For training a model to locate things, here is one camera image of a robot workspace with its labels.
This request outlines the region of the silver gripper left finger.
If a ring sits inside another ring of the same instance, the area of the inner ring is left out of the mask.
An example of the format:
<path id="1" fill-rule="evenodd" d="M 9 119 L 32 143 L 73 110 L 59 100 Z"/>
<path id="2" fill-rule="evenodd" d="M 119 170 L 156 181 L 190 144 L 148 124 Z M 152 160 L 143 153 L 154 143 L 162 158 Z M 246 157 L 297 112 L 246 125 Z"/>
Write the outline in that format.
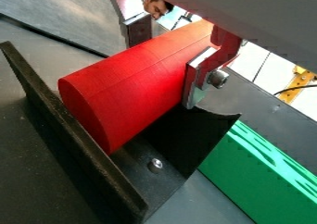
<path id="1" fill-rule="evenodd" d="M 126 47 L 152 38 L 151 16 L 143 11 L 142 0 L 109 0 L 119 17 L 122 34 L 126 38 Z"/>

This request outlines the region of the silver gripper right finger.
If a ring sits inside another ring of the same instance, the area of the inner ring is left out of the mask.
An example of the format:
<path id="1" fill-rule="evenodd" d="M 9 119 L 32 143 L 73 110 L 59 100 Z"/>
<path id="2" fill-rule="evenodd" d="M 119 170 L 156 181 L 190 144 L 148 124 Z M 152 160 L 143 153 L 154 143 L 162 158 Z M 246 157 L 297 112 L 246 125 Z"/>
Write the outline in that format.
<path id="1" fill-rule="evenodd" d="M 222 68 L 238 56 L 242 38 L 214 26 L 208 46 L 186 64 L 182 105 L 187 109 L 203 99 L 210 86 L 221 89 L 229 78 Z"/>

